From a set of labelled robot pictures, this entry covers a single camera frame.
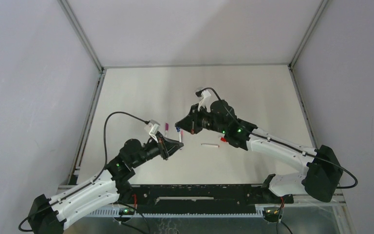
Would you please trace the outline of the pink highlighter pen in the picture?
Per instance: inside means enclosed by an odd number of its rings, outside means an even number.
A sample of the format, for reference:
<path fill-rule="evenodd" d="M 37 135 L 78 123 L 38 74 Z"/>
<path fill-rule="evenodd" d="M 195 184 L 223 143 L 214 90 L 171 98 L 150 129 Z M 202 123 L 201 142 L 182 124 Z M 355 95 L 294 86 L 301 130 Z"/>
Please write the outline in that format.
<path fill-rule="evenodd" d="M 182 130 L 179 131 L 179 142 L 184 144 L 183 143 L 183 131 Z"/>

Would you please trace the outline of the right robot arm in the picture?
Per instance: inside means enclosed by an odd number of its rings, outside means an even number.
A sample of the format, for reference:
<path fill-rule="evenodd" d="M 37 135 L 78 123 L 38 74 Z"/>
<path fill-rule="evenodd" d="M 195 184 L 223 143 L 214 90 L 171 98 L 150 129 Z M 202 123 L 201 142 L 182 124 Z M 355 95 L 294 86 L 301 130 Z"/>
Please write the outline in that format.
<path fill-rule="evenodd" d="M 330 202 L 343 175 L 332 148 L 321 145 L 317 149 L 275 137 L 257 125 L 237 118 L 225 100 L 213 102 L 209 110 L 198 103 L 192 105 L 175 127 L 192 135 L 203 129 L 223 134 L 226 142 L 235 148 L 271 156 L 294 168 L 296 172 L 292 174 L 270 174 L 264 181 L 262 197 L 269 203 L 295 194 L 307 194 L 321 202 Z"/>

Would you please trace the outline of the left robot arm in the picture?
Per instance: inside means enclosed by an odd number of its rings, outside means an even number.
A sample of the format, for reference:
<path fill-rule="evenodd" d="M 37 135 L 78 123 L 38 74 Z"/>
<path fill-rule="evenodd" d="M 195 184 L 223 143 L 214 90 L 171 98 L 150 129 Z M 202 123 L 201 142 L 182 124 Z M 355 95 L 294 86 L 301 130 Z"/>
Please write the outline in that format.
<path fill-rule="evenodd" d="M 127 203 L 133 191 L 129 179 L 135 168 L 161 156 L 167 160 L 184 144 L 157 134 L 157 140 L 142 144 L 127 140 L 118 155 L 104 169 L 69 190 L 47 198 L 36 197 L 26 218 L 35 234 L 62 234 L 75 222 L 110 203 Z"/>

